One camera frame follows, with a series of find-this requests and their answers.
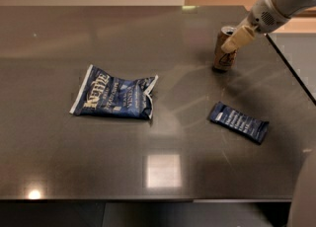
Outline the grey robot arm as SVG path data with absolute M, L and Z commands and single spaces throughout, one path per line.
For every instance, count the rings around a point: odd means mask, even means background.
M 271 33 L 298 13 L 315 6 L 316 0 L 258 0 L 221 49 L 225 53 L 235 51 L 251 42 L 257 34 Z

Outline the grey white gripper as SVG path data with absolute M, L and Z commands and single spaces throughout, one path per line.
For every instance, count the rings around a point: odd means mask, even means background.
M 221 50 L 231 53 L 250 43 L 259 34 L 271 33 L 290 20 L 290 0 L 258 0 Z

